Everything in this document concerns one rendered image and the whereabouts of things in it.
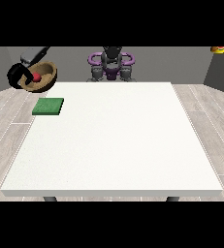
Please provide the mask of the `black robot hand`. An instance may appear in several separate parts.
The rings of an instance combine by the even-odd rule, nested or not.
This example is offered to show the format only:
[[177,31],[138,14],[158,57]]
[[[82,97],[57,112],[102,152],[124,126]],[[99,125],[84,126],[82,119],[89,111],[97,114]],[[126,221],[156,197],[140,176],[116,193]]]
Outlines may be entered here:
[[34,78],[28,68],[22,63],[14,64],[7,73],[10,86],[14,89],[21,89],[21,86],[18,84],[18,82],[21,80],[22,76],[26,77],[26,85],[28,85]]

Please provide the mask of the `brown wooden bowl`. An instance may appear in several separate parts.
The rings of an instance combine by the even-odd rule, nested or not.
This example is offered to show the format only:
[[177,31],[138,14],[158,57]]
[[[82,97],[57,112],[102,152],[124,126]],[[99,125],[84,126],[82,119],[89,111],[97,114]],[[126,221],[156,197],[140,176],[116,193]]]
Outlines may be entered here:
[[25,84],[26,76],[21,77],[20,86],[28,92],[42,93],[48,91],[56,82],[57,68],[50,61],[38,62],[29,67],[28,70],[31,74],[38,73],[41,76],[41,80],[39,82],[31,81],[28,85]]

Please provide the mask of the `green square pad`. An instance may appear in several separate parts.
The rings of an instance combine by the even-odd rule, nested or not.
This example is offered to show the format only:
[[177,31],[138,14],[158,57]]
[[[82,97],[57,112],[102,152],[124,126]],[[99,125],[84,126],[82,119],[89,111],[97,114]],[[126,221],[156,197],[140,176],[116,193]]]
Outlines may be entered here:
[[64,103],[63,98],[40,98],[32,110],[33,115],[58,115]]

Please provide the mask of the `yellow cup with melon print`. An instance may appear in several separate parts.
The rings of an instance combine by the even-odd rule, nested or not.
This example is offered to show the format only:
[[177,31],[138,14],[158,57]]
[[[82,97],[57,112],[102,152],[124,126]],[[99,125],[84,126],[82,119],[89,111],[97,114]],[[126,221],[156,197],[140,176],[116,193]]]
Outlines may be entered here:
[[210,51],[216,54],[224,53],[224,46],[212,46]]

